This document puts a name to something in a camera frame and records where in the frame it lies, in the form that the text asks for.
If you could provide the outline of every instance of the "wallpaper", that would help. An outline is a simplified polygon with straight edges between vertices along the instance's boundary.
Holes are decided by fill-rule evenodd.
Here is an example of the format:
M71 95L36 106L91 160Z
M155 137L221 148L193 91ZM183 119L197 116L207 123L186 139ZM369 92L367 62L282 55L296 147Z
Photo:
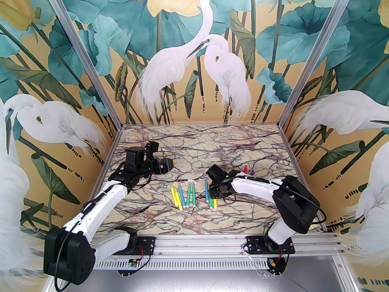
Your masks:
M38 291L43 238L89 198L116 134L47 0L0 0L0 113L0 290Z
M363 291L389 291L389 0L351 0L284 130Z
M63 2L122 121L169 124L276 122L334 0Z

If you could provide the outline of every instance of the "marble tabletop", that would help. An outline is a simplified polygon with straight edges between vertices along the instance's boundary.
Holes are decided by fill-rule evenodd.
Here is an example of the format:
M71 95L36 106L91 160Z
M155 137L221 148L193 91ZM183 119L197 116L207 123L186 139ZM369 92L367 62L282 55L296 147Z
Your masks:
M235 202L231 196L218 199L218 207L210 209L204 194L206 170L218 164L225 171L243 171L247 164L248 173L254 170L264 178L296 176L276 125L159 125L124 130L105 180L124 161L128 147L145 146L148 140L160 143L155 156L173 158L175 168L153 175L148 185L129 193L108 215L97 236L120 225L137 229L139 235L263 233L279 217L276 207L240 194ZM170 187L180 184L186 198L189 179L196 181L197 206L180 211Z

